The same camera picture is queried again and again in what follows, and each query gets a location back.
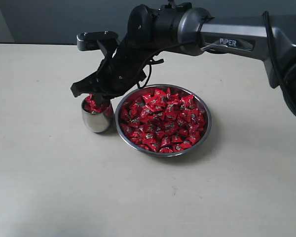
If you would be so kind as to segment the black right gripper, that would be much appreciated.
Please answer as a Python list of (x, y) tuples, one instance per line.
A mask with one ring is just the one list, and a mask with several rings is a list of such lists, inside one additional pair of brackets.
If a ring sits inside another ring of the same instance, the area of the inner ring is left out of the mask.
[(82, 94), (95, 94), (96, 105), (102, 105), (110, 101), (111, 96), (125, 94), (146, 78), (143, 67), (157, 50), (154, 43), (124, 37), (114, 51), (104, 54), (105, 58), (95, 74), (71, 85), (74, 98)]

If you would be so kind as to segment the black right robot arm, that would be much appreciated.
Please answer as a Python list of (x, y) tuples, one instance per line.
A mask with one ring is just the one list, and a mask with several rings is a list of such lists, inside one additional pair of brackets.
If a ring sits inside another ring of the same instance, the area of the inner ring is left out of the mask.
[(296, 15), (216, 18), (191, 3), (172, 0), (159, 9), (141, 4), (130, 13), (123, 40), (111, 31), (77, 35), (80, 51), (100, 50), (98, 69), (71, 86), (74, 97), (93, 94), (98, 103), (148, 82), (145, 66), (163, 51), (199, 56), (204, 52), (261, 60), (272, 88), (281, 88), (296, 116)]

